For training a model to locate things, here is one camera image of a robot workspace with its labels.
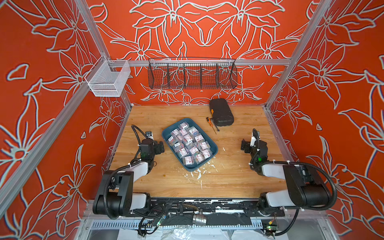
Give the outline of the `blue plastic storage tray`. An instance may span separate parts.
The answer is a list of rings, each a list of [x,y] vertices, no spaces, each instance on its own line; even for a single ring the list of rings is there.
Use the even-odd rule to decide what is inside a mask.
[[[179,124],[182,122],[187,122],[190,127],[187,130],[180,130]],[[214,141],[190,118],[184,118],[165,128],[162,131],[162,137],[178,161],[189,172],[202,167],[213,159],[219,151]],[[202,154],[205,149],[212,151],[212,156],[209,159],[205,159]],[[183,157],[185,156],[193,156],[195,164],[193,166],[184,166]]]

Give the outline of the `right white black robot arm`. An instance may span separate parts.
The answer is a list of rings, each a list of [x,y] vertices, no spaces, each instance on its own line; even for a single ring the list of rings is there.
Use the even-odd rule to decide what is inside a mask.
[[[287,188],[260,194],[256,210],[264,216],[278,209],[325,211],[334,206],[338,190],[332,178],[320,167],[308,163],[268,160],[268,145],[252,130],[251,140],[242,140],[241,150],[250,154],[250,169],[258,175],[286,182]]]

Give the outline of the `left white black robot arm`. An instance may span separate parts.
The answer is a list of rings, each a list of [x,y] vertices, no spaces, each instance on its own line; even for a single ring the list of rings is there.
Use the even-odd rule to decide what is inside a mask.
[[[134,183],[151,172],[155,156],[164,153],[165,147],[162,141],[153,139],[152,132],[143,132],[135,125],[131,128],[138,141],[138,150],[127,165],[103,174],[92,205],[95,215],[114,220],[150,207],[150,194],[134,193]]]

